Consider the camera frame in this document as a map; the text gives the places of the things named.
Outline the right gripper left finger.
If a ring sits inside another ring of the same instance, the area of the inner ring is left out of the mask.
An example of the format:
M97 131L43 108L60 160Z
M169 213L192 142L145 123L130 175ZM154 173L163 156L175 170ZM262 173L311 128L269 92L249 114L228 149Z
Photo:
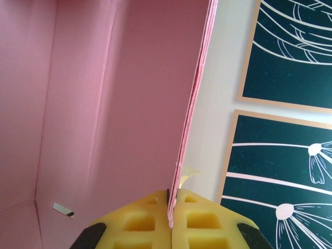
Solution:
M156 191L98 218L72 249L171 249L169 195Z

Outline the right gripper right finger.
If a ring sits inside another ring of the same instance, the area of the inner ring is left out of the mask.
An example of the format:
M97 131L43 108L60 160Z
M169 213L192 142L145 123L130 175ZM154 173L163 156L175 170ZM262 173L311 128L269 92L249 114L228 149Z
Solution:
M172 249L272 249L249 218L190 190L179 189L173 210Z

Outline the pink paper box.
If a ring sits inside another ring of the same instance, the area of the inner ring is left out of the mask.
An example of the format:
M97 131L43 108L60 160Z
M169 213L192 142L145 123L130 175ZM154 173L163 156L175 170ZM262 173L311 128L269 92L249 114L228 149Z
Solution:
M210 0L0 0L0 221L76 229L173 181Z

